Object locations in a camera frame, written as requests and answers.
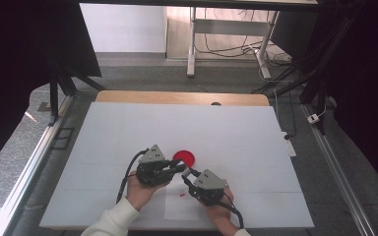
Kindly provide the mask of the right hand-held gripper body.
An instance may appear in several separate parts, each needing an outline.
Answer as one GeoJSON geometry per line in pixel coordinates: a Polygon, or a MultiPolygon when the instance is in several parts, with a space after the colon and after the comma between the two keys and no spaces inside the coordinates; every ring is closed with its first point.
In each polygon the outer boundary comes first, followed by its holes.
{"type": "Polygon", "coordinates": [[[196,194],[191,196],[206,206],[218,203],[224,196],[224,190],[228,188],[227,182],[209,169],[201,172],[192,184],[196,186],[196,194]]]}

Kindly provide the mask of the aluminium rail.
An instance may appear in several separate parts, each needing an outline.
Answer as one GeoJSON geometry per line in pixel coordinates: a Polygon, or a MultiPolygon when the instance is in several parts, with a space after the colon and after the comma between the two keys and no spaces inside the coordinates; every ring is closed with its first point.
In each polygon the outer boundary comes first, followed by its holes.
{"type": "Polygon", "coordinates": [[[335,228],[335,235],[355,232],[358,236],[376,236],[362,203],[351,187],[328,139],[320,133],[315,124],[310,124],[308,121],[305,123],[311,129],[330,170],[329,179],[335,183],[334,192],[340,196],[335,204],[320,206],[320,209],[326,213],[327,222],[331,222],[331,227],[335,228]]]}
{"type": "Polygon", "coordinates": [[[49,150],[50,144],[63,123],[63,118],[65,117],[72,100],[73,97],[71,95],[65,96],[59,106],[59,110],[57,111],[59,118],[56,119],[52,125],[46,124],[45,130],[40,135],[40,139],[37,141],[23,171],[14,183],[5,203],[0,206],[0,236],[4,236],[8,231],[8,228],[16,215],[17,209],[23,200],[24,194],[27,192],[32,182],[33,176],[42,163],[45,154],[49,150]]]}

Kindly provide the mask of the wooden table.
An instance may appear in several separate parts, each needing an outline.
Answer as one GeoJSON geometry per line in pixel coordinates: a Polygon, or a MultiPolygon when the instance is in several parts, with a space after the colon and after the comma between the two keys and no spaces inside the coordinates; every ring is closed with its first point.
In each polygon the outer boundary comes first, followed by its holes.
{"type": "Polygon", "coordinates": [[[269,106],[269,99],[262,94],[210,93],[210,92],[175,92],[175,91],[136,91],[103,90],[96,102],[126,102],[148,104],[196,104],[232,106],[269,106]]]}

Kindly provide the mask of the white power strip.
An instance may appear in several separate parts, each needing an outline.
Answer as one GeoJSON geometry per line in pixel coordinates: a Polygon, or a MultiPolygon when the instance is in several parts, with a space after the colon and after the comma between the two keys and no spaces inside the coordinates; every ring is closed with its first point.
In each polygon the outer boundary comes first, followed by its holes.
{"type": "MultiPolygon", "coordinates": [[[[283,138],[284,138],[284,135],[286,135],[286,134],[287,134],[287,132],[282,132],[283,138]]],[[[288,152],[288,155],[290,157],[296,157],[296,151],[294,150],[293,144],[292,144],[292,142],[291,142],[290,139],[289,140],[285,140],[287,152],[288,152]]]]}

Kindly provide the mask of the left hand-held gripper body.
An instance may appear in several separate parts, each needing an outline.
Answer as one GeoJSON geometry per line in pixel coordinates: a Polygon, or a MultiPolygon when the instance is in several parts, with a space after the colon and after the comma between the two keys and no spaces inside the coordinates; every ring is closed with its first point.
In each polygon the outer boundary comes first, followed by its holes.
{"type": "Polygon", "coordinates": [[[165,184],[173,178],[170,164],[158,145],[153,145],[139,159],[136,176],[143,185],[150,187],[165,184]]]}

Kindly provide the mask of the dark partition panel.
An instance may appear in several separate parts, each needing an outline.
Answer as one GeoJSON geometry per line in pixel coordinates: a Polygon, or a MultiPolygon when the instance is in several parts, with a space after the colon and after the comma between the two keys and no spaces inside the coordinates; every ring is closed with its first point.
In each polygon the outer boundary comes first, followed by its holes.
{"type": "Polygon", "coordinates": [[[271,42],[293,60],[303,58],[317,18],[317,13],[279,11],[271,35],[271,42]]]}

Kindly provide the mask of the dark floor hatch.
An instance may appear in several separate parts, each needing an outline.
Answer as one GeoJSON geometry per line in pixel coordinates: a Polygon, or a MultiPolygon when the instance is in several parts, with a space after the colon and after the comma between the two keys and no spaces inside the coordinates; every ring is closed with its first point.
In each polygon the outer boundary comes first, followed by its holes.
{"type": "Polygon", "coordinates": [[[74,128],[61,128],[56,133],[55,138],[53,139],[52,148],[56,150],[64,150],[68,147],[72,141],[74,134],[74,128]]]}

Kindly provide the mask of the white paper sheet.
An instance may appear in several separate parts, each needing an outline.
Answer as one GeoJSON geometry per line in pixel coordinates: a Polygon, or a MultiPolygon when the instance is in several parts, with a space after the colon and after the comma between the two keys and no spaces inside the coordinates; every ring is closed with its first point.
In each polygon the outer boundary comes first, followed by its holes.
{"type": "Polygon", "coordinates": [[[170,220],[199,220],[200,206],[189,194],[189,187],[180,175],[166,186],[164,218],[170,220]]]}

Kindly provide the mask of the black metal stand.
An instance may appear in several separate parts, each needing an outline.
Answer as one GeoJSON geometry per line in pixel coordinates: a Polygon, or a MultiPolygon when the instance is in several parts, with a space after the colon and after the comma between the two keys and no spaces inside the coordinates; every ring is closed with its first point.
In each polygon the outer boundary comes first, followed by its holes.
{"type": "Polygon", "coordinates": [[[310,103],[315,97],[318,97],[315,113],[319,116],[319,121],[315,125],[324,134],[326,90],[323,83],[323,72],[328,64],[326,54],[329,51],[333,37],[337,34],[338,28],[336,27],[335,13],[320,12],[317,14],[317,22],[305,56],[298,60],[292,59],[291,67],[298,69],[301,76],[289,86],[284,87],[283,91],[278,91],[277,95],[305,85],[299,100],[301,103],[310,103]]]}
{"type": "Polygon", "coordinates": [[[58,88],[62,88],[66,95],[74,95],[77,91],[72,78],[75,77],[97,91],[105,90],[105,87],[93,81],[89,76],[74,70],[72,67],[63,66],[60,61],[49,51],[50,65],[50,122],[54,126],[59,120],[58,88]]]}

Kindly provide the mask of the black curtain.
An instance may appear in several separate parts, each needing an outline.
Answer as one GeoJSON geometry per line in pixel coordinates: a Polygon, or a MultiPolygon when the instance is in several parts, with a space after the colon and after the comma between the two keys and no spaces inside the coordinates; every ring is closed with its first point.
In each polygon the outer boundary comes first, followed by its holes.
{"type": "Polygon", "coordinates": [[[52,77],[101,75],[80,4],[0,0],[0,151],[52,77]]]}
{"type": "Polygon", "coordinates": [[[328,67],[334,117],[378,174],[378,0],[366,0],[328,67]]]}

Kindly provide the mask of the person's left hand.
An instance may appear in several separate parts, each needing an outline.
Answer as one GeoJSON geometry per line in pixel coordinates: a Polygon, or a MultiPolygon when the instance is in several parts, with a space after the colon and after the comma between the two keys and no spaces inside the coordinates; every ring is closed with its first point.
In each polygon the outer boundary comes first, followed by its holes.
{"type": "Polygon", "coordinates": [[[141,184],[136,176],[131,176],[128,178],[126,199],[135,210],[140,211],[149,202],[153,194],[165,186],[166,184],[154,187],[146,186],[141,184]]]}

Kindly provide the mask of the large white board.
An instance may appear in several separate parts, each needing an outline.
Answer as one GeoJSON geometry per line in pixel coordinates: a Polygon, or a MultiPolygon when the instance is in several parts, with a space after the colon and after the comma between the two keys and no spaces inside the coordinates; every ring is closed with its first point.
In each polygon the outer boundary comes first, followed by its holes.
{"type": "Polygon", "coordinates": [[[225,179],[248,228],[308,228],[313,221],[270,106],[95,102],[41,226],[83,229],[114,207],[132,158],[158,146],[195,156],[225,179]]]}

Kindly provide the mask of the white desk frame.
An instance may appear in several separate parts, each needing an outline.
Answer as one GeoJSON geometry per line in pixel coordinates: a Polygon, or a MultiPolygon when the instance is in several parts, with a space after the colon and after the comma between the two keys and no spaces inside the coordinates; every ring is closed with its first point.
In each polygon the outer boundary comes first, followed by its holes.
{"type": "Polygon", "coordinates": [[[259,49],[253,49],[253,53],[259,64],[259,72],[264,80],[271,78],[265,55],[272,32],[274,30],[278,11],[270,11],[270,18],[265,22],[255,21],[232,21],[232,20],[213,20],[204,17],[197,18],[197,9],[190,8],[190,45],[187,59],[187,77],[193,78],[195,75],[195,39],[196,35],[201,34],[219,34],[219,35],[244,35],[244,36],[261,36],[262,42],[259,49]]]}

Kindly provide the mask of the round red ink pad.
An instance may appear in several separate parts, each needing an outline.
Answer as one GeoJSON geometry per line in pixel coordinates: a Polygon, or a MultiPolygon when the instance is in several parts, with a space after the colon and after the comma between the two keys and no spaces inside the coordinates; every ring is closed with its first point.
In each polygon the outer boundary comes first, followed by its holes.
{"type": "Polygon", "coordinates": [[[186,166],[189,168],[191,168],[195,164],[195,161],[196,161],[195,155],[191,151],[185,150],[185,149],[179,150],[178,152],[176,152],[173,156],[173,159],[182,160],[186,164],[186,166]]]}

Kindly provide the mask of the person's right hand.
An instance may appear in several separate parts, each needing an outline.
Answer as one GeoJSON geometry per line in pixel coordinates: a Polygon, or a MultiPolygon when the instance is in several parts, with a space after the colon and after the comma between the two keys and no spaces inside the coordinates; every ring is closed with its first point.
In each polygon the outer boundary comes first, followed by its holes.
{"type": "Polygon", "coordinates": [[[214,227],[216,227],[216,222],[219,218],[225,217],[230,219],[230,211],[222,206],[203,206],[203,208],[214,227]]]}

